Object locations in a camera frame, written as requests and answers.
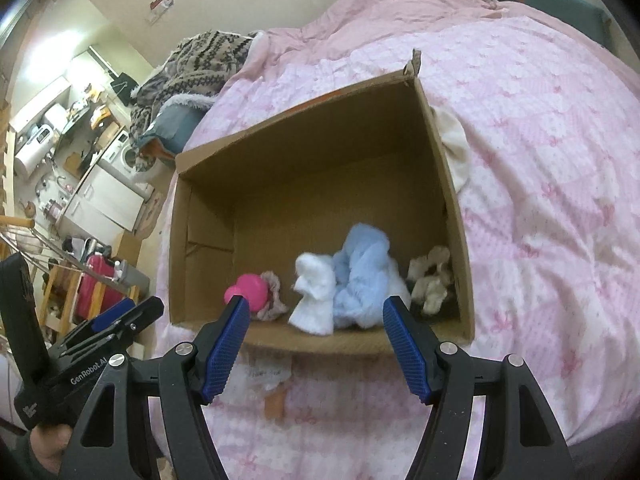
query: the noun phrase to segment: human hand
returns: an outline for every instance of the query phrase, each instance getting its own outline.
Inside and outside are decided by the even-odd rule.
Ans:
[[[71,432],[71,427],[66,424],[36,426],[31,430],[31,450],[40,465],[50,473],[57,475],[60,471],[62,453],[69,444]]]

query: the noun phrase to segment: cardboard box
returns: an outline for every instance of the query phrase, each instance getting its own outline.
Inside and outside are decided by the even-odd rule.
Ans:
[[[62,167],[65,171],[71,173],[74,177],[80,180],[82,178],[82,173],[80,173],[80,164],[82,164],[82,155],[78,152],[73,152],[66,158]]]
[[[465,233],[444,148],[417,67],[355,84],[178,155],[170,238],[172,322],[206,322],[244,272],[273,270],[295,307],[296,257],[333,254],[356,222],[382,229],[405,276],[409,260],[450,247],[458,304],[431,320],[470,342],[474,315]],[[326,354],[392,352],[383,328],[312,336],[252,322],[245,342]]]
[[[100,134],[100,137],[98,138],[98,142],[95,143],[96,148],[98,148],[98,151],[103,150],[104,148],[106,148],[110,142],[115,139],[116,135],[120,132],[120,125],[117,122],[113,122],[111,124],[109,124],[109,126],[107,126],[104,131]]]

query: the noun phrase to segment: red suitcase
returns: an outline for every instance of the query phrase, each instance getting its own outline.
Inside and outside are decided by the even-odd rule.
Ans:
[[[114,269],[111,267],[101,254],[92,254],[86,261],[86,266],[93,269],[94,272],[113,277]],[[76,301],[76,316],[82,319],[87,319],[89,316],[89,308],[91,307],[91,297],[94,293],[94,287],[97,280],[84,274],[80,280],[80,287],[78,288],[78,299]],[[108,308],[118,303],[123,298],[117,290],[111,287],[105,288],[104,298],[102,299],[102,305],[100,306],[100,313],[103,313]]]

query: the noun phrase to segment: pink ball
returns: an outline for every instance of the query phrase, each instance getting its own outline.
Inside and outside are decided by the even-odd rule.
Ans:
[[[269,299],[269,287],[257,274],[243,274],[235,285],[226,290],[225,303],[229,303],[234,296],[244,297],[249,303],[249,310],[258,312]]]

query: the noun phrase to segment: pink blanket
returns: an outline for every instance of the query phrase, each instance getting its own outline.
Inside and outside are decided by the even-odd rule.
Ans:
[[[267,31],[188,147],[398,70],[413,48],[428,98],[453,110],[473,151],[458,196],[476,304],[468,352],[523,355],[570,444],[631,418],[640,401],[640,80],[571,27],[494,0],[339,0],[302,29]],[[156,335],[162,354],[193,332],[165,316]],[[473,476],[480,407],[462,479]],[[161,434],[157,403],[152,413]],[[227,393],[205,413],[230,478],[278,480],[404,478],[428,417],[393,358],[302,356],[283,423]]]

